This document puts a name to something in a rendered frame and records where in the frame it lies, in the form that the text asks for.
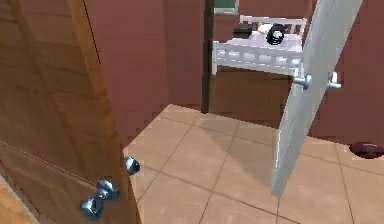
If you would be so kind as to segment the white slatted bed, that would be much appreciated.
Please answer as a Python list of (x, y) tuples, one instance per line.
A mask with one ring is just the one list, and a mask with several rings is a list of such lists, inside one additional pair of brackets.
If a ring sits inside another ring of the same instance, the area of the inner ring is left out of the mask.
[[(293, 76), (301, 69), (303, 58), (302, 40), (307, 24), (305, 18), (270, 18), (241, 15), (239, 24), (251, 24), (252, 34), (248, 39), (232, 38), (226, 42), (214, 41), (212, 46), (212, 74), (219, 66), (248, 69)], [(267, 34), (258, 32), (263, 24), (282, 24), (285, 37), (281, 44), (270, 45)]]

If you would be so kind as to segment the shiny metal door knob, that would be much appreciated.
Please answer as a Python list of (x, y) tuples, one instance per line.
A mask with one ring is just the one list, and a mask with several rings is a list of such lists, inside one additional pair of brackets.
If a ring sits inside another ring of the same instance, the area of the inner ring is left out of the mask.
[(103, 211), (104, 203), (108, 201), (117, 201), (120, 192), (117, 187), (106, 179), (99, 179), (96, 185), (96, 193), (80, 203), (79, 209), (82, 214), (89, 220), (98, 220)]
[(127, 156), (124, 158), (126, 170), (129, 176), (135, 175), (140, 171), (140, 163), (133, 157)]

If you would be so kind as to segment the black box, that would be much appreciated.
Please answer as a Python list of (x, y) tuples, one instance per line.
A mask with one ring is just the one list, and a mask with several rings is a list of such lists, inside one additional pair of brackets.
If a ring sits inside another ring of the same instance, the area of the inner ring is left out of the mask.
[(238, 24), (233, 29), (234, 38), (248, 39), (252, 34), (252, 25), (251, 24)]

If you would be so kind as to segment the green framed picture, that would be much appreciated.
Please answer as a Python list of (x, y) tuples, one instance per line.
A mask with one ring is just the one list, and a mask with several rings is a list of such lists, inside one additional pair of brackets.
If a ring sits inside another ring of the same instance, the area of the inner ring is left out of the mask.
[(215, 14), (236, 15), (238, 13), (239, 0), (214, 0)]

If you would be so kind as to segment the black and white round object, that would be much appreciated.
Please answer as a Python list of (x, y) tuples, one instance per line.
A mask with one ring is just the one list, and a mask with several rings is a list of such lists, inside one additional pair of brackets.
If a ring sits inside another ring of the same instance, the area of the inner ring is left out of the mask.
[(282, 24), (273, 24), (266, 35), (266, 40), (270, 45), (279, 45), (283, 42), (286, 28)]

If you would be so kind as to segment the light grey door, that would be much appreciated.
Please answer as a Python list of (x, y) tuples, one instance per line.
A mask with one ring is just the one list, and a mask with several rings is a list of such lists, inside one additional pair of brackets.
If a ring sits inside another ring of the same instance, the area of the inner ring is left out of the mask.
[(271, 193), (281, 197), (300, 149), (329, 88), (341, 85), (334, 69), (363, 0), (317, 0), (303, 49), (303, 60), (292, 78), (275, 136)]

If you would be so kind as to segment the brown wooden door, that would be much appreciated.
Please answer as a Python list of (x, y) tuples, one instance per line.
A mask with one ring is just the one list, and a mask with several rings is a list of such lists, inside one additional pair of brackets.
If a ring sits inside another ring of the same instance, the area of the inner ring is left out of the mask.
[(38, 224), (141, 224), (85, 0), (0, 0), (0, 174)]

